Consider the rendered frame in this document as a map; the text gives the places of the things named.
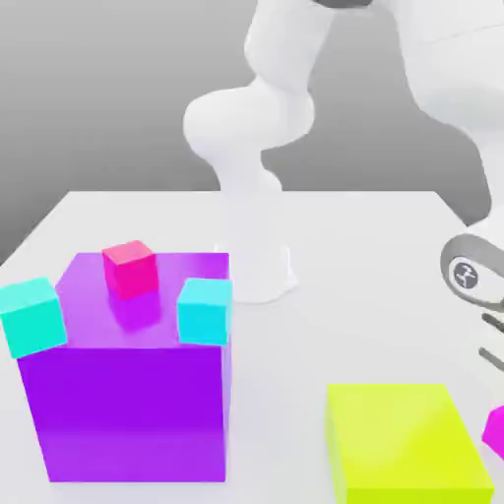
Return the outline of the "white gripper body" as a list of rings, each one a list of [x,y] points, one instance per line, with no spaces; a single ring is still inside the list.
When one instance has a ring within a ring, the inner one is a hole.
[[[497,341],[478,343],[477,364],[485,379],[504,379],[504,344]]]

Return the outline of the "small magenta cube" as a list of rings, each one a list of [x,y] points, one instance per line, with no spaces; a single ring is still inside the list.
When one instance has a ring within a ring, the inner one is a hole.
[[[489,413],[481,440],[504,461],[504,406]]]

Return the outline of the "small cyan cube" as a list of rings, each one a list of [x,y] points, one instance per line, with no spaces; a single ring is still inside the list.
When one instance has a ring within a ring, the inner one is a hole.
[[[232,314],[230,280],[189,278],[177,298],[177,325],[182,344],[224,347]]]

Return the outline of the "small pink-red cube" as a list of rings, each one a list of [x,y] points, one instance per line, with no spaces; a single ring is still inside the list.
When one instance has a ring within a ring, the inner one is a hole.
[[[120,299],[158,290],[156,254],[142,241],[133,240],[101,251],[108,289]]]

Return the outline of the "small turquoise cube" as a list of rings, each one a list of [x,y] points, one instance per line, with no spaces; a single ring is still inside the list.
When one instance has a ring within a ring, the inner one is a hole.
[[[1,286],[0,321],[13,358],[67,343],[59,298],[47,277]]]

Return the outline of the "large yellow-green box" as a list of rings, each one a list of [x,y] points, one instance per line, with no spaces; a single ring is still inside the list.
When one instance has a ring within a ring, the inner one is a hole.
[[[336,504],[491,504],[494,484],[442,384],[331,384]]]

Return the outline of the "large purple box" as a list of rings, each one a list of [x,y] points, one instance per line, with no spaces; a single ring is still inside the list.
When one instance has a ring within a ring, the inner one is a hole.
[[[18,367],[53,482],[222,482],[231,352],[178,340],[189,278],[225,279],[224,253],[161,253],[159,288],[107,288],[98,253],[80,253],[56,290],[68,342]]]

